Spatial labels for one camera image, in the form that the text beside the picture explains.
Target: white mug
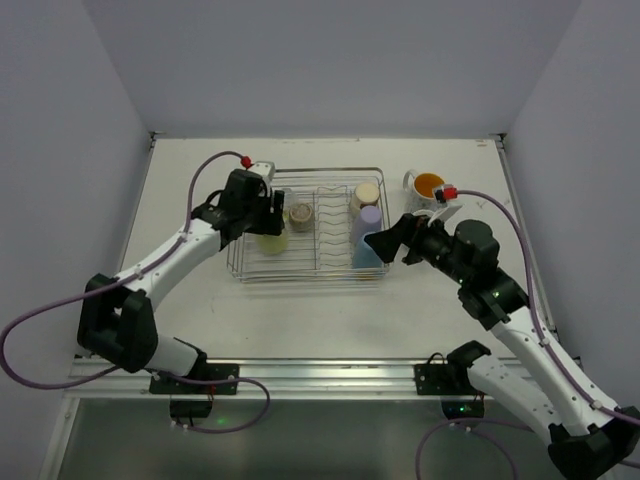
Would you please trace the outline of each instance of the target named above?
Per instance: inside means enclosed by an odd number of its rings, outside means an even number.
[[[433,196],[433,189],[442,185],[444,180],[435,173],[418,173],[409,170],[404,174],[402,188],[407,192],[408,198],[405,203],[404,212],[414,213],[418,210],[435,212],[441,205]]]

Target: metal rack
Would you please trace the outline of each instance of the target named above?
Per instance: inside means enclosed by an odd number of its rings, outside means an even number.
[[[296,232],[285,220],[289,244],[277,255],[264,254],[254,235],[235,241],[227,254],[232,275],[243,282],[266,280],[364,280],[381,278],[389,270],[351,268],[353,246],[349,240],[353,217],[349,202],[360,183],[378,185],[382,228],[389,228],[389,208],[384,175],[378,168],[318,168],[277,170],[273,187],[295,194],[297,201],[313,206],[313,228]]]

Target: table surface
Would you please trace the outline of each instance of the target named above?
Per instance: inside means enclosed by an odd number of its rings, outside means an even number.
[[[513,212],[496,145],[491,140],[414,139],[161,139],[153,152],[123,266],[146,257],[183,221],[187,189],[198,166],[236,150],[278,168],[379,167],[391,223],[406,200],[406,170],[434,172],[458,188],[493,195]],[[195,204],[222,188],[237,159],[213,162],[200,176]],[[508,221],[492,205],[464,199],[448,222],[476,218],[501,244],[502,268],[524,285],[522,254]],[[511,352],[470,318],[457,286],[427,264],[399,261],[380,281],[242,284],[227,271],[226,251],[195,268],[156,312],[158,331],[217,358],[424,358],[476,339],[495,354]]]

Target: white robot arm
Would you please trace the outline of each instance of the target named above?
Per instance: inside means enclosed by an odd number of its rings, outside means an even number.
[[[88,282],[87,292],[107,291],[84,300],[77,335],[82,347],[130,373],[146,369],[208,379],[206,354],[158,334],[154,311],[189,272],[244,232],[282,233],[284,193],[271,188],[275,165],[245,167],[232,171],[224,190],[196,207],[187,225],[147,258],[115,277],[98,274]],[[124,285],[108,288],[127,278]]]
[[[640,412],[618,406],[546,327],[534,323],[531,300],[498,267],[500,245],[488,225],[464,220],[449,235],[440,220],[405,214],[365,241],[386,263],[404,244],[405,264],[426,260],[458,283],[463,308],[515,354],[539,388],[510,373],[478,342],[447,356],[452,384],[489,394],[517,415],[547,445],[566,478],[596,479],[633,451]]]

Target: black bracket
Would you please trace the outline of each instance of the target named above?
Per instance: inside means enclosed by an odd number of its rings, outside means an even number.
[[[205,368],[200,379],[229,380],[240,376],[240,365],[237,363],[207,363]],[[235,395],[237,391],[237,383],[216,385],[212,392],[209,386],[187,385],[163,376],[159,380],[152,378],[149,385],[149,393],[153,395]]]
[[[420,363],[413,366],[416,393],[422,395],[475,395],[468,382],[459,381],[457,369],[449,363]]]
[[[169,402],[169,416],[176,422],[193,423],[194,418],[207,418],[213,410],[209,400],[172,400]]]
[[[476,395],[478,391],[469,383],[467,369],[483,355],[491,355],[491,350],[474,340],[447,355],[446,363],[434,364],[429,360],[414,365],[418,395]]]

